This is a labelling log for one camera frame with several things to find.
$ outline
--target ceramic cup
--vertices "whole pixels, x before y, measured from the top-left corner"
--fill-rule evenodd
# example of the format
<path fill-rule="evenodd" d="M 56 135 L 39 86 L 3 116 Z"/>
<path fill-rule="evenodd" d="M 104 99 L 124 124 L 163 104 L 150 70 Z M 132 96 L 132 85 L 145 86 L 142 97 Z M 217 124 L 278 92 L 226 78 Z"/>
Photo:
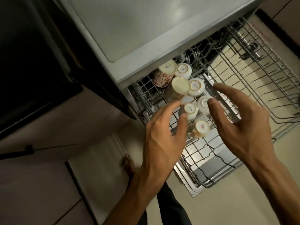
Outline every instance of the ceramic cup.
<path fill-rule="evenodd" d="M 172 78 L 174 77 L 174 72 L 176 71 L 176 62 L 173 60 L 169 60 L 165 64 L 158 67 L 153 75 L 153 83 L 160 88 L 164 88 L 168 86 L 171 82 Z"/>
<path fill-rule="evenodd" d="M 191 91 L 189 93 L 189 96 L 191 97 L 197 97 L 201 95 L 204 91 L 205 85 L 204 85 L 204 80 L 200 78 L 193 78 L 189 80 L 190 86 L 191 86 Z"/>
<path fill-rule="evenodd" d="M 192 68 L 186 63 L 180 63 L 177 65 L 175 76 L 182 76 L 185 79 L 189 79 L 192 74 Z"/>
<path fill-rule="evenodd" d="M 184 77 L 174 77 L 168 88 L 166 89 L 163 97 L 164 99 L 170 103 L 174 100 L 181 100 L 185 96 L 187 96 L 190 92 L 190 83 Z"/>
<path fill-rule="evenodd" d="M 192 121 L 197 117 L 198 110 L 199 110 L 199 108 L 196 107 L 194 104 L 186 103 L 186 104 L 181 105 L 181 107 L 178 111 L 178 115 L 180 117 L 181 114 L 188 113 L 187 120 Z"/>
<path fill-rule="evenodd" d="M 210 126 L 206 121 L 199 120 L 190 123 L 187 129 L 187 133 L 192 138 L 202 138 L 205 137 L 210 132 Z"/>
<path fill-rule="evenodd" d="M 208 108 L 208 104 L 207 101 L 213 98 L 209 95 L 204 95 L 201 96 L 198 100 L 197 100 L 197 107 L 199 108 L 199 112 L 203 115 L 208 115 L 209 113 L 209 108 Z"/>

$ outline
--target dark pants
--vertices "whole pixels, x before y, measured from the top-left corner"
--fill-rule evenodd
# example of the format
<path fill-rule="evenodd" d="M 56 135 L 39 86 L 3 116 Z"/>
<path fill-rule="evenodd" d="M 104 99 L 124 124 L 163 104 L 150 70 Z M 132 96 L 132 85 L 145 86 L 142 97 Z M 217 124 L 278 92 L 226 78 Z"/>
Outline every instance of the dark pants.
<path fill-rule="evenodd" d="M 130 186 L 132 178 L 133 178 L 133 173 L 129 176 L 127 189 Z M 167 224 L 192 225 L 184 208 L 175 199 L 172 190 L 167 185 L 167 182 L 164 183 L 163 187 L 157 194 L 157 200 L 159 204 L 160 216 L 163 225 L 167 225 Z M 145 210 L 137 225 L 147 225 L 147 223 L 148 223 L 147 213 Z"/>

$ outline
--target wire rack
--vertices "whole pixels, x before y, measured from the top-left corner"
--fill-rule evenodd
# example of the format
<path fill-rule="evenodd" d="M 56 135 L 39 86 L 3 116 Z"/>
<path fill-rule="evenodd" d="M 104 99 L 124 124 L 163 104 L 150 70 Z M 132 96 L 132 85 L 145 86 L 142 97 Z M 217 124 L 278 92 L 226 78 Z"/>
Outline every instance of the wire rack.
<path fill-rule="evenodd" d="M 300 122 L 300 80 L 258 36 L 244 18 L 232 22 L 189 50 L 175 57 L 177 63 L 192 67 L 192 77 L 205 80 L 203 94 L 215 97 L 231 122 L 240 119 L 238 108 L 223 94 L 212 88 L 214 82 L 225 83 L 242 90 L 270 111 L 273 140 L 286 134 Z M 164 89 L 156 87 L 150 74 L 132 85 L 140 104 L 140 116 L 148 122 L 152 114 L 166 104 Z M 183 103 L 196 105 L 198 98 L 186 96 Z M 170 130 L 176 132 L 178 110 L 170 118 Z M 211 126 L 208 136 L 191 139 L 177 171 L 184 171 L 186 186 L 194 193 L 214 185 L 220 178 L 241 164 L 222 142 L 210 115 L 199 116 Z"/>

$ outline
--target forearm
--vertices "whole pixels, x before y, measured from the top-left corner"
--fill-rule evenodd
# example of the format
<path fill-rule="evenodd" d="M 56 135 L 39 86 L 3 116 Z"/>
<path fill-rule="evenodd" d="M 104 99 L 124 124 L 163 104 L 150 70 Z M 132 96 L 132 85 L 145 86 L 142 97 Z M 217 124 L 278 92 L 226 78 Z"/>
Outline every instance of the forearm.
<path fill-rule="evenodd" d="M 281 224 L 300 224 L 300 190 L 287 168 L 274 156 L 247 164 Z"/>
<path fill-rule="evenodd" d="M 145 177 L 135 174 L 129 189 L 113 208 L 103 225 L 136 225 L 157 188 Z"/>

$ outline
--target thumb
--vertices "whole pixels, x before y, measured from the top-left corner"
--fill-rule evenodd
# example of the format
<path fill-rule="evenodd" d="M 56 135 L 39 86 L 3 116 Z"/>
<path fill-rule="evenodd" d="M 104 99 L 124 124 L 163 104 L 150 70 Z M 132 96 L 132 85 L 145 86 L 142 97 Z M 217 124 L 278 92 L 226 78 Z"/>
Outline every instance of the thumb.
<path fill-rule="evenodd" d="M 178 139 L 179 141 L 181 140 L 185 141 L 187 130 L 188 130 L 188 114 L 183 113 L 181 114 L 177 122 L 176 139 Z"/>
<path fill-rule="evenodd" d="M 218 100 L 209 99 L 207 103 L 208 103 L 209 112 L 212 118 L 214 119 L 217 128 L 222 128 L 228 123 L 230 124 L 230 121 L 226 117 L 225 110 L 218 102 Z"/>

